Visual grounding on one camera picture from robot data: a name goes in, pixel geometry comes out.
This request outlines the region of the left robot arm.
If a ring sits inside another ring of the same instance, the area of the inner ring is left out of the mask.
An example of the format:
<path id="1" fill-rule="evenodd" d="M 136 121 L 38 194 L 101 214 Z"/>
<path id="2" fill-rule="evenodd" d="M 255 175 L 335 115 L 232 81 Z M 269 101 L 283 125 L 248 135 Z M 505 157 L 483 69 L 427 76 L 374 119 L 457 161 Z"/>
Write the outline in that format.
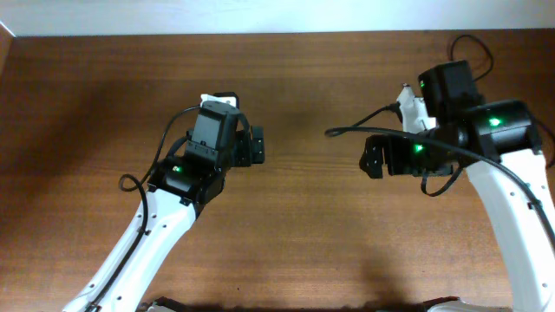
<path id="1" fill-rule="evenodd" d="M 171 249 L 205 206 L 225 188 L 233 167 L 264 162 L 264 133 L 251 127 L 238 105 L 208 100 L 197 107 L 193 130 L 155 163 L 147 182 L 136 182 L 134 219 L 67 311 L 134 311 Z"/>

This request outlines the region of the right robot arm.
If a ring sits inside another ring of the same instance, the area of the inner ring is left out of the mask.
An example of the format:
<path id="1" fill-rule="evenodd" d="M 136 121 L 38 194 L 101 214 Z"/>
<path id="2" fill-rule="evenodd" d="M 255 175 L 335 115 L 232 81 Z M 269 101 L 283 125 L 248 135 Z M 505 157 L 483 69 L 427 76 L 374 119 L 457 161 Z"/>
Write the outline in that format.
<path id="1" fill-rule="evenodd" d="M 488 103 L 467 62 L 437 65 L 388 106 L 402 123 L 366 139 L 360 168 L 421 178 L 468 176 L 486 209 L 513 293 L 513 311 L 554 309 L 554 204 L 538 122 L 519 100 Z"/>

